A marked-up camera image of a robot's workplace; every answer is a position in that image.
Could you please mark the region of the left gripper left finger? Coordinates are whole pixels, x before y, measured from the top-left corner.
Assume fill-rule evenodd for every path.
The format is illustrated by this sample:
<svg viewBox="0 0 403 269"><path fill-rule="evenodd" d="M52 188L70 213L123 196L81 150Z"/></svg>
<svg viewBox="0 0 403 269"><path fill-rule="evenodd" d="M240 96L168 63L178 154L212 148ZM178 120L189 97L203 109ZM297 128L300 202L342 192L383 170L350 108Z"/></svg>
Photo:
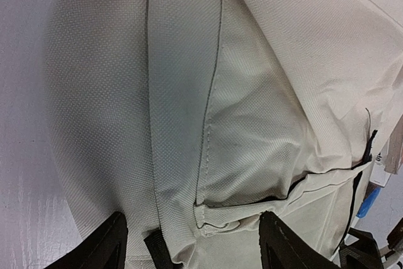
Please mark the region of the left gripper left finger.
<svg viewBox="0 0 403 269"><path fill-rule="evenodd" d="M80 245L46 269L124 269L127 237L125 215L114 212Z"/></svg>

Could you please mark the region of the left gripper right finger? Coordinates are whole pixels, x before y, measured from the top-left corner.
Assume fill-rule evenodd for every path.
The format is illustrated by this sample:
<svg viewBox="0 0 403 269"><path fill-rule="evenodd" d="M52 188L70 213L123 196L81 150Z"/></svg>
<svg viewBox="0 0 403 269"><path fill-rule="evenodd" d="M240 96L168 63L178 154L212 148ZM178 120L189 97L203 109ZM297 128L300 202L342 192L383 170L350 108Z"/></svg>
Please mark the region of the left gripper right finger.
<svg viewBox="0 0 403 269"><path fill-rule="evenodd" d="M264 212L259 218L259 247L263 269L338 267L313 250L274 212Z"/></svg>

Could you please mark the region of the cream canvas backpack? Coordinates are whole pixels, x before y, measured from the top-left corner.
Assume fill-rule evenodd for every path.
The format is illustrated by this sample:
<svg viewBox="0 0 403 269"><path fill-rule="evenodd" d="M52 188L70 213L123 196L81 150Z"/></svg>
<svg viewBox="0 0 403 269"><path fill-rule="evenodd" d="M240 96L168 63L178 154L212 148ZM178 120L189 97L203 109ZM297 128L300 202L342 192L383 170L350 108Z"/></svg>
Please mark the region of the cream canvas backpack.
<svg viewBox="0 0 403 269"><path fill-rule="evenodd" d="M56 0L48 127L82 237L126 266L260 268L272 211L329 258L402 116L402 0Z"/></svg>

